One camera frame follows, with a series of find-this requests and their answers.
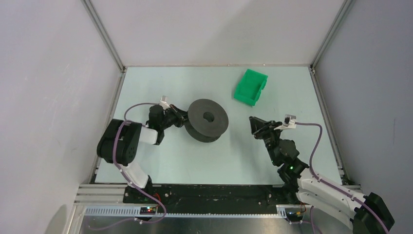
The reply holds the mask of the black cable spool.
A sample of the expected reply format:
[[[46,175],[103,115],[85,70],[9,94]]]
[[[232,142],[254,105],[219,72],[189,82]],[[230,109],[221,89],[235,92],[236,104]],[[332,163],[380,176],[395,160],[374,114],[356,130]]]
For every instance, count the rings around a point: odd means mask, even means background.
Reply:
[[[218,140],[228,129],[229,119],[224,108],[210,99],[198,99],[187,111],[184,127],[189,135],[203,143]]]

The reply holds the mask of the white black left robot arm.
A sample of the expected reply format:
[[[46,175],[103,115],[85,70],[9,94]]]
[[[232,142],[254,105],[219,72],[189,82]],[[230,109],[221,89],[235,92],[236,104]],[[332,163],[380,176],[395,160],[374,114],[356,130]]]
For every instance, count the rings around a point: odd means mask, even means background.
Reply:
[[[150,176],[135,160],[139,144],[159,145],[167,128],[183,127],[188,120],[186,111],[166,103],[153,104],[148,116],[145,124],[112,119],[96,148],[99,158],[114,164],[129,186],[137,187],[135,197],[142,203],[152,201],[154,190],[150,187]]]

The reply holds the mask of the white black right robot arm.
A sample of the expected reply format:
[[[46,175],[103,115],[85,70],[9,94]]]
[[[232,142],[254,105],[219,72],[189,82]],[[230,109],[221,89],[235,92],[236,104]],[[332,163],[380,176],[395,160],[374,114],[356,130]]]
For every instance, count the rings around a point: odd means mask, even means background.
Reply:
[[[375,193],[365,195],[339,185],[316,172],[313,157],[320,143],[323,128],[310,154],[308,163],[299,159],[295,142],[282,139],[281,133],[303,125],[295,116],[286,115],[283,122],[265,121],[249,117],[251,133],[255,139],[264,141],[271,163],[284,182],[283,197],[286,202],[298,201],[311,205],[334,217],[354,234],[388,234],[395,220],[382,197]]]

